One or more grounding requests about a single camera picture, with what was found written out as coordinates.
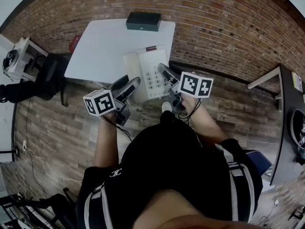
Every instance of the dark green box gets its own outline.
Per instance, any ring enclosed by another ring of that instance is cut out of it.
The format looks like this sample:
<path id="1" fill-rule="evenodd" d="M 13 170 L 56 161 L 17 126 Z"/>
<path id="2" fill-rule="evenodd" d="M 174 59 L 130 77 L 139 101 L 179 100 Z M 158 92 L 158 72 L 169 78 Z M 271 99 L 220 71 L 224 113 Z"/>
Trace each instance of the dark green box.
<path id="1" fill-rule="evenodd" d="M 128 30 L 158 31 L 160 21 L 160 13 L 131 12 L 126 21 L 126 26 Z"/>

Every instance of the white telephone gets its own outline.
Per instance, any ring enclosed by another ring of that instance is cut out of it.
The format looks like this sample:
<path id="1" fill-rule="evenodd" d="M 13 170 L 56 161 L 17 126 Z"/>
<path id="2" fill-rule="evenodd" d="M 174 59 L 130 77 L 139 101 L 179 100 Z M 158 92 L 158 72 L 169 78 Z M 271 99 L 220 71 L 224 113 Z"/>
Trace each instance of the white telephone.
<path id="1" fill-rule="evenodd" d="M 171 85 L 158 70 L 158 64 L 168 67 L 165 47 L 152 46 L 135 50 L 124 56 L 128 78 L 140 77 L 140 86 L 134 91 L 133 99 L 141 104 L 149 99 L 168 96 Z"/>

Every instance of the desk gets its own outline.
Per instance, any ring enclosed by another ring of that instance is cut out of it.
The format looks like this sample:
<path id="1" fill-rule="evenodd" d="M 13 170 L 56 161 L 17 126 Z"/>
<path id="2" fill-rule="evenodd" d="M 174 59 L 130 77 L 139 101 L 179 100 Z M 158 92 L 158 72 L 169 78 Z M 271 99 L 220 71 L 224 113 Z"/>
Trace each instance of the desk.
<path id="1" fill-rule="evenodd" d="M 298 178 L 303 170 L 302 166 L 295 162 L 298 151 L 297 145 L 290 135 L 290 118 L 295 109 L 305 113 L 303 100 L 305 84 L 302 83 L 303 93 L 295 89 L 291 71 L 279 64 L 277 68 L 250 83 L 247 87 L 251 89 L 276 75 L 279 75 L 281 85 L 281 97 L 277 96 L 276 98 L 279 98 L 282 103 L 282 122 L 281 139 L 275 164 L 263 175 L 263 179 L 270 181 L 270 185 L 279 185 Z"/>
<path id="2" fill-rule="evenodd" d="M 134 31 L 126 19 L 91 21 L 70 59 L 65 77 L 113 83 L 127 75 L 123 56 L 136 49 L 164 45 L 170 58 L 174 22 L 161 21 L 159 31 Z"/>
<path id="3" fill-rule="evenodd" d="M 44 56 L 48 56 L 48 53 L 41 49 L 39 46 L 37 46 L 35 43 L 33 43 L 29 37 L 26 39 L 22 37 L 20 41 L 15 44 L 14 47 L 14 49 L 18 52 L 18 59 L 13 65 L 8 67 L 6 71 L 17 77 L 21 77 L 24 80 L 35 81 L 35 77 L 24 72 L 26 64 L 29 63 L 30 59 L 34 58 L 32 55 L 26 53 L 28 46 L 33 47 L 36 51 L 43 54 Z"/>

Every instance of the wall outlet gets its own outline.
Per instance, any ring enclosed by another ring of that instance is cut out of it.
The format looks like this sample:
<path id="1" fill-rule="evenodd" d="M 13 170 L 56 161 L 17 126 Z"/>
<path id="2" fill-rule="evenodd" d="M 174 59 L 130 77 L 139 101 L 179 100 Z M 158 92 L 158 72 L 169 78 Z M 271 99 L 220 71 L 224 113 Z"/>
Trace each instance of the wall outlet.
<path id="1" fill-rule="evenodd" d="M 23 140 L 22 149 L 24 152 L 25 152 L 25 150 L 27 150 L 27 141 L 26 140 Z"/>

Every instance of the black desk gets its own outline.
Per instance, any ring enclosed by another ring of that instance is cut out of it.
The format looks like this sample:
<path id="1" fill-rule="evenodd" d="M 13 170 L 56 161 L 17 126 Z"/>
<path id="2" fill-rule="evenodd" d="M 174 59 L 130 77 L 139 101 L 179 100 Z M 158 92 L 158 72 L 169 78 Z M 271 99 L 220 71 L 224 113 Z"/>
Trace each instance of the black desk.
<path id="1" fill-rule="evenodd" d="M 263 175 L 263 179 L 270 181 L 270 185 L 278 185 L 292 179 L 298 178 L 302 166 L 296 163 L 298 156 L 297 145 L 290 135 L 290 117 L 295 109 L 305 113 L 305 103 L 303 93 L 305 93 L 305 84 L 303 83 L 303 93 L 294 88 L 292 73 L 281 64 L 277 68 L 260 77 L 247 87 L 249 89 L 279 75 L 281 85 L 282 103 L 282 121 L 281 121 L 281 139 L 275 164 Z"/>

